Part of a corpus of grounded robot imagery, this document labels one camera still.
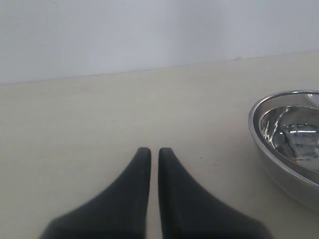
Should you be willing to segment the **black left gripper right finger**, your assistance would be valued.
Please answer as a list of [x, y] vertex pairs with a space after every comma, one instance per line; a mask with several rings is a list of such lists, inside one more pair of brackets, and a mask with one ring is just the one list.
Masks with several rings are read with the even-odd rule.
[[164, 239], [271, 239], [269, 230], [206, 191], [171, 148], [159, 150], [159, 210]]

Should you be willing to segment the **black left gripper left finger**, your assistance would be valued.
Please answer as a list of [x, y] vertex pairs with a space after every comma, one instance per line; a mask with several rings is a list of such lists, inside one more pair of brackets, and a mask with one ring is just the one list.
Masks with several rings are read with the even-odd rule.
[[54, 219], [42, 239], [144, 239], [151, 177], [151, 151], [138, 148], [120, 176], [103, 192]]

